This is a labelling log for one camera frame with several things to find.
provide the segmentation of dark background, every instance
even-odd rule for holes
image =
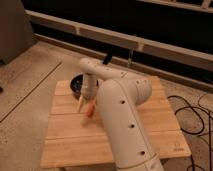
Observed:
[[[136,0],[22,0],[26,9],[213,54],[213,14]],[[187,0],[201,4],[202,0]],[[128,50],[33,25],[35,32],[127,58]],[[134,60],[205,82],[212,73],[135,53]]]

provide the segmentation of wooden board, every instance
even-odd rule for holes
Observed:
[[[151,98],[138,106],[140,118],[161,159],[190,156],[187,142],[164,94],[158,77],[150,77]],[[43,168],[92,165],[113,162],[113,156],[101,117],[85,114],[87,106],[77,113],[78,101],[73,97],[70,81],[59,81],[44,144]]]

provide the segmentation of wooden table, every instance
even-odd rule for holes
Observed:
[[[150,77],[151,98],[138,106],[148,136],[161,159],[191,155],[178,121],[158,77]],[[93,118],[77,113],[78,101],[69,88],[70,81],[56,85],[49,126],[41,159],[42,168],[64,168],[114,162],[98,112]]]

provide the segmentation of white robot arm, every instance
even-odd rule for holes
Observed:
[[[98,110],[119,171],[163,171],[151,146],[136,105],[151,95],[148,79],[127,71],[82,59],[84,72],[81,94],[91,99],[97,94]],[[106,80],[97,90],[97,78]]]

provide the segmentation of black cable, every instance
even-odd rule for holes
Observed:
[[[210,171],[212,171],[212,130],[211,130],[211,113],[213,113],[210,109],[206,108],[206,107],[203,107],[201,105],[201,100],[207,95],[208,93],[206,94],[203,94],[199,99],[198,99],[198,106],[201,107],[202,109],[205,109],[208,114],[209,114],[209,169]]]
[[[171,99],[171,98],[180,99],[180,100],[182,100],[182,101],[186,104],[186,106],[177,109],[177,110],[175,111],[175,115],[177,115],[177,114],[178,114],[180,111],[182,111],[182,110],[191,109],[191,110],[194,112],[194,114],[199,118],[199,120],[200,120],[200,122],[201,122],[201,124],[202,124],[202,127],[201,127],[201,129],[200,129],[199,131],[197,131],[197,132],[190,132],[190,131],[185,130],[185,129],[183,129],[183,128],[181,128],[181,130],[182,130],[183,132],[189,134],[189,135],[197,135],[198,138],[201,138],[201,139],[208,145],[208,147],[209,147],[209,160],[210,160],[210,162],[209,162],[209,168],[210,168],[210,171],[212,171],[212,162],[211,162],[211,161],[212,161],[212,142],[211,142],[211,133],[212,133],[213,131],[211,130],[211,120],[213,120],[213,117],[211,116],[211,113],[213,113],[213,112],[212,112],[210,109],[203,107],[203,106],[201,105],[201,103],[200,103],[201,100],[202,100],[202,98],[203,98],[205,95],[202,95],[202,96],[198,99],[198,107],[197,107],[197,106],[192,106],[185,98],[183,98],[183,97],[181,97],[181,96],[172,95],[172,96],[169,96],[168,99]],[[202,113],[206,114],[206,115],[208,116],[208,118],[209,118],[209,120],[208,120],[208,123],[209,123],[209,125],[208,125],[208,126],[209,126],[209,131],[208,131],[207,133],[201,134],[201,133],[205,130],[205,123],[204,123],[204,119],[201,117],[201,114],[200,114],[197,110],[199,110],[199,111],[201,111]],[[205,139],[202,138],[202,136],[204,136],[204,135],[209,135],[209,143],[208,143]],[[193,171],[195,171],[195,168],[199,168],[200,170],[205,171],[204,168],[202,168],[201,166],[196,165],[196,164],[194,163],[194,159],[193,159],[193,156],[192,156],[192,155],[191,155],[191,162],[192,162],[192,164],[191,164],[190,166],[187,167],[187,171],[189,171],[190,168],[192,168]]]

